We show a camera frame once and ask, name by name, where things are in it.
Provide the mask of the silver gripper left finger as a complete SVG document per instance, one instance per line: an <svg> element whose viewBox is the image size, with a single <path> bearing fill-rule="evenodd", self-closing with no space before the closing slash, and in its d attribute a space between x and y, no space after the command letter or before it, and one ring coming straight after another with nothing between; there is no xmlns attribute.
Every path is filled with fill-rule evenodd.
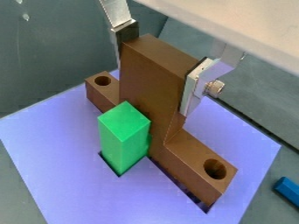
<svg viewBox="0 0 299 224"><path fill-rule="evenodd" d="M122 43L139 37L139 23L132 19L127 0L98 0L106 13L110 39L120 65Z"/></svg>

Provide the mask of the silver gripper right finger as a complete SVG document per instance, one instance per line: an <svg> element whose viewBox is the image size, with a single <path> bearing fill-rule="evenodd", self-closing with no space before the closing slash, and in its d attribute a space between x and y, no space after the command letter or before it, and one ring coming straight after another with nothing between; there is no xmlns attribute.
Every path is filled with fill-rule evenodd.
<svg viewBox="0 0 299 224"><path fill-rule="evenodd" d="M246 52L219 40L214 40L210 57L204 57L187 75L182 95L180 113L188 116L210 95L218 98L226 84L219 80L236 67Z"/></svg>

